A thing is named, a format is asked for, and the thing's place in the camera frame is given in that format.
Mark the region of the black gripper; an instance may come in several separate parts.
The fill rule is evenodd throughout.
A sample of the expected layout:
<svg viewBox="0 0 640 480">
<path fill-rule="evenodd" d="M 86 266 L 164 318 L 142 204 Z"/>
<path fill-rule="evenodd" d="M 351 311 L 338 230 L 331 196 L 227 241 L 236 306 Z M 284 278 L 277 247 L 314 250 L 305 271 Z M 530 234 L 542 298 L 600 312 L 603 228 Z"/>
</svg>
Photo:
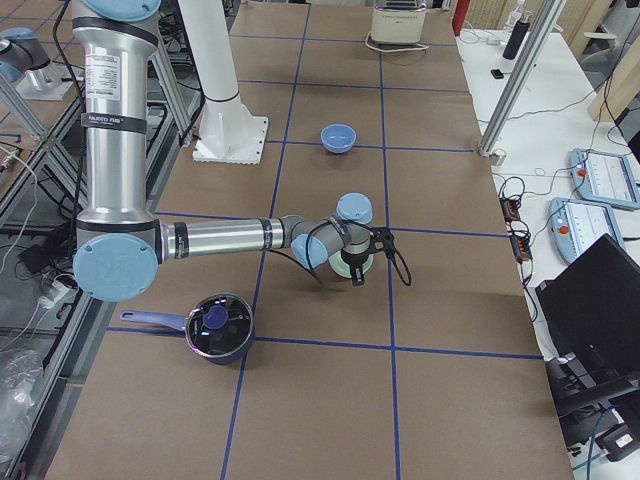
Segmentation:
<svg viewBox="0 0 640 480">
<path fill-rule="evenodd" d="M 370 254 L 366 252 L 350 253 L 341 251 L 341 259 L 347 265 L 353 286 L 364 284 L 364 273 L 370 269 Z"/>
</svg>

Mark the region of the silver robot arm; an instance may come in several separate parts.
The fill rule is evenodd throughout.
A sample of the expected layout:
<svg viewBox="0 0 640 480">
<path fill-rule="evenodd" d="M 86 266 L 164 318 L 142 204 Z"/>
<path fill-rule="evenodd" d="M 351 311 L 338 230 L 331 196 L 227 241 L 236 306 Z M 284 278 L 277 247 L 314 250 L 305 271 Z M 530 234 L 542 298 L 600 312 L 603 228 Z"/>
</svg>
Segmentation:
<svg viewBox="0 0 640 480">
<path fill-rule="evenodd" d="M 329 264 L 361 285 L 372 263 L 372 206 L 343 195 L 321 223 L 297 215 L 164 224 L 146 200 L 147 64 L 160 46 L 156 1 L 77 1 L 73 32 L 85 50 L 88 204 L 77 218 L 73 273 L 93 298 L 144 293 L 170 259 L 288 248 L 306 269 Z M 268 129 L 242 103 L 223 8 L 183 1 L 180 10 L 205 97 L 194 157 L 256 164 Z"/>
<path fill-rule="evenodd" d="M 25 100 L 61 101 L 71 87 L 66 70 L 26 27 L 1 32 L 1 75 Z"/>
</svg>

